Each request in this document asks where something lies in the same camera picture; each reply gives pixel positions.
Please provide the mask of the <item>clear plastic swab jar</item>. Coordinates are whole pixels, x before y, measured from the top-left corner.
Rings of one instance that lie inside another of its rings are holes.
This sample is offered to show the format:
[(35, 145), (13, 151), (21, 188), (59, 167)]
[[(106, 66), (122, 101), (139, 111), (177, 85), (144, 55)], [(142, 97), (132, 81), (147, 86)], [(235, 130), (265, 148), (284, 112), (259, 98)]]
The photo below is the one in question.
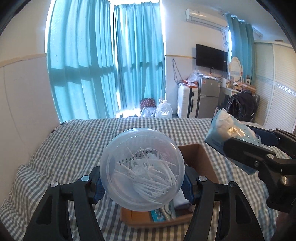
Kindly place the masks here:
[(178, 146), (164, 133), (126, 130), (103, 149), (100, 180), (119, 206), (151, 211), (168, 204), (184, 181), (185, 162)]

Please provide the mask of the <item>blue pill blister card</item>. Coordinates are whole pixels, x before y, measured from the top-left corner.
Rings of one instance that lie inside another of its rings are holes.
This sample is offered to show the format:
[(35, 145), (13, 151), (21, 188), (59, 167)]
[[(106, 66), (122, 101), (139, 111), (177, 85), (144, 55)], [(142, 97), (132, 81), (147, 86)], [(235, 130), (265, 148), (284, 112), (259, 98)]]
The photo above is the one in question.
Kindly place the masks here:
[(165, 222), (171, 220), (170, 214), (167, 213), (163, 207), (150, 211), (150, 215), (153, 222)]

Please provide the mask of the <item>black jacket on chair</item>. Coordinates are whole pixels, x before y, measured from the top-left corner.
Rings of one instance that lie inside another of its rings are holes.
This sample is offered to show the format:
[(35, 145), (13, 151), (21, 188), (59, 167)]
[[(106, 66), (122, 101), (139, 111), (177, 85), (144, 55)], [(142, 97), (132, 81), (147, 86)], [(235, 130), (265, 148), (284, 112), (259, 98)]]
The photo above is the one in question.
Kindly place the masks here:
[(253, 122), (259, 101), (260, 97), (257, 94), (253, 94), (250, 90), (243, 90), (229, 97), (225, 110), (239, 121)]

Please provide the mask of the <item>brown cardboard box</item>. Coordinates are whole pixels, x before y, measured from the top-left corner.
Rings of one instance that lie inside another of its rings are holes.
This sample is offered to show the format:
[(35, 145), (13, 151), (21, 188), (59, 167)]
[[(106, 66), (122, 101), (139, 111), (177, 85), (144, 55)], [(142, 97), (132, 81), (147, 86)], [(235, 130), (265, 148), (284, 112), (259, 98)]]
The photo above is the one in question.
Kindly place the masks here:
[[(208, 154), (202, 145), (191, 144), (179, 146), (179, 149), (185, 161), (185, 175), (181, 189), (184, 197), (191, 205), (197, 206), (202, 192), (199, 177), (204, 176), (207, 181), (213, 183), (218, 183), (219, 181)], [(175, 214), (176, 217), (172, 217), (171, 220), (165, 222), (153, 222), (150, 211), (140, 212), (121, 208), (120, 220), (125, 225), (133, 228), (160, 228), (189, 222), (193, 216), (188, 209), (175, 210), (175, 208), (171, 208), (171, 213)]]

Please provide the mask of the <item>white louvered wardrobe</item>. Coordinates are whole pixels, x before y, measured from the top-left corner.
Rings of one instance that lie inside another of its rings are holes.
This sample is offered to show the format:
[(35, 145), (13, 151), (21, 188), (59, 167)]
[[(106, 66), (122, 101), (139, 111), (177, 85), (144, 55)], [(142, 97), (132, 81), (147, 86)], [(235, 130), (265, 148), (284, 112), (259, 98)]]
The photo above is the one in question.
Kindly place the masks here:
[(295, 131), (295, 51), (290, 44), (255, 42), (254, 84), (260, 101), (255, 122)]

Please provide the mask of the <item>oval white vanity mirror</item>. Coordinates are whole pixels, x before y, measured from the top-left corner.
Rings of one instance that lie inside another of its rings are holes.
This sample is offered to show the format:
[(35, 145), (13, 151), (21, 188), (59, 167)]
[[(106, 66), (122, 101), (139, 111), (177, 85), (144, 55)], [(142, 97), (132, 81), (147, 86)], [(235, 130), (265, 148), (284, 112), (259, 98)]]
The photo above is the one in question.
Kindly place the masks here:
[(228, 66), (229, 79), (233, 82), (241, 80), (243, 74), (242, 65), (237, 57), (233, 57)]

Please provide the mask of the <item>silver mini fridge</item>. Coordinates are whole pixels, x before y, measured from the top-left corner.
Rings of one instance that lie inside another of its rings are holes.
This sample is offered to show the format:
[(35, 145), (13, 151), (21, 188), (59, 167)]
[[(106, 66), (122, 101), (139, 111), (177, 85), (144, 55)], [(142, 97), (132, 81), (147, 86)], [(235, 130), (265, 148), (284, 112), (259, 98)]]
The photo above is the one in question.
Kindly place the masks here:
[(218, 105), (221, 81), (215, 78), (199, 79), (197, 118), (212, 118)]

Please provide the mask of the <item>clear plastic bag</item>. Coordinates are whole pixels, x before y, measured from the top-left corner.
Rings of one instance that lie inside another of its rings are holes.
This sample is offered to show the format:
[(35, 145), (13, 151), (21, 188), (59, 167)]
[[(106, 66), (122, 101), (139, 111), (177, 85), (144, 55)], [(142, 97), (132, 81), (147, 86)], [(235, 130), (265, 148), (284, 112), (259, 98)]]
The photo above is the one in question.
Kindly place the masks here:
[(160, 100), (159, 105), (155, 108), (144, 108), (140, 111), (141, 117), (146, 118), (172, 118), (173, 109), (166, 100)]

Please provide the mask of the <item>right teal curtain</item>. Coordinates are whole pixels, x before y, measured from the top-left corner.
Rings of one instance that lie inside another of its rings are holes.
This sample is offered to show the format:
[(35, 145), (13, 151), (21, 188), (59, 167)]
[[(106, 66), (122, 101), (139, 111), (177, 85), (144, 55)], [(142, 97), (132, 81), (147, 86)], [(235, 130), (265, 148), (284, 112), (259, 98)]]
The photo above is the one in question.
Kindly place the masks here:
[(243, 69), (242, 78), (253, 84), (255, 81), (255, 42), (252, 25), (240, 20), (235, 15), (226, 15), (228, 27), (231, 34), (232, 57), (237, 57)]

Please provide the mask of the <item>dark red patterned bag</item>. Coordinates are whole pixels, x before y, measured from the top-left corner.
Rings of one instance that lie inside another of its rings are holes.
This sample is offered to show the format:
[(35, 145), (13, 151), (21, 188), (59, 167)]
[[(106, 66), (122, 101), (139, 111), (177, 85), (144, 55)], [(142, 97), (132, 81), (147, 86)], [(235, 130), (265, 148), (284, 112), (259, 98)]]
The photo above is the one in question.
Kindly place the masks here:
[(153, 98), (144, 98), (140, 101), (140, 110), (143, 110), (144, 108), (155, 108), (156, 102)]

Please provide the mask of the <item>left teal window curtain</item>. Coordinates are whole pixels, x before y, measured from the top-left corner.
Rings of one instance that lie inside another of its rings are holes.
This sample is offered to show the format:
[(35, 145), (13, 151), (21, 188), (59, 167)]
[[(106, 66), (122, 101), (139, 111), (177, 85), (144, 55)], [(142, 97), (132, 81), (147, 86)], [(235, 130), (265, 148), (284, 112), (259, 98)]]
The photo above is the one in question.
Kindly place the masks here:
[(118, 111), (109, 1), (55, 1), (47, 64), (61, 122), (114, 118)]

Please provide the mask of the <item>teal window curtain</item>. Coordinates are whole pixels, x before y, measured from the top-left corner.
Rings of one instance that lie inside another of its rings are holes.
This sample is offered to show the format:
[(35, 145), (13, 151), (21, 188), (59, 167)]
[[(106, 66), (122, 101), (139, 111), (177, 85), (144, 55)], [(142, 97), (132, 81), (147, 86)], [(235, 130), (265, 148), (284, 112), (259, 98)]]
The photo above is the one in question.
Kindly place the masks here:
[(55, 1), (47, 64), (61, 122), (114, 118), (118, 111), (109, 1)]
[(113, 19), (121, 109), (139, 108), (145, 98), (163, 98), (165, 50), (161, 3), (115, 5)]

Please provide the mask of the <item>middle teal window curtain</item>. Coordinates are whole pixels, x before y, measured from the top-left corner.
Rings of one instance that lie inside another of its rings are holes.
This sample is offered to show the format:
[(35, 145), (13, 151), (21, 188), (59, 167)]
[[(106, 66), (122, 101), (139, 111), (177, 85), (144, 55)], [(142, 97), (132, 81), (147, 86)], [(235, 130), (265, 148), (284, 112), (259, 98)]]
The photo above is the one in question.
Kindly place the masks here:
[(115, 5), (113, 19), (121, 109), (139, 108), (145, 98), (163, 98), (165, 50), (161, 3)]

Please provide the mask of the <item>black wall television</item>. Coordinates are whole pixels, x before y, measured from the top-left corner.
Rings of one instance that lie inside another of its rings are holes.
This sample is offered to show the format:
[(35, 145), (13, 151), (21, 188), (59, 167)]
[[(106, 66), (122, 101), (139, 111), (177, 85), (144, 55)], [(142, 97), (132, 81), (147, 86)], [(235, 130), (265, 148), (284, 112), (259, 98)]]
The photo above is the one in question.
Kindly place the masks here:
[(196, 65), (214, 70), (227, 71), (228, 53), (212, 47), (196, 45)]

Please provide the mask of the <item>white wall air conditioner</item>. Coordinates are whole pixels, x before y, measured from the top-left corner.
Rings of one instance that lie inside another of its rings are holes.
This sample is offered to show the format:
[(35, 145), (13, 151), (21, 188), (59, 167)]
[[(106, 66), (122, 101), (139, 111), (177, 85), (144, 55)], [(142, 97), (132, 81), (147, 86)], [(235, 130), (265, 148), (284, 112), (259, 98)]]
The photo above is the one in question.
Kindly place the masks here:
[(185, 11), (186, 21), (196, 23), (199, 25), (206, 25), (210, 28), (225, 31), (228, 24), (225, 19), (220, 17), (204, 13), (202, 11), (196, 11), (192, 9), (186, 9)]

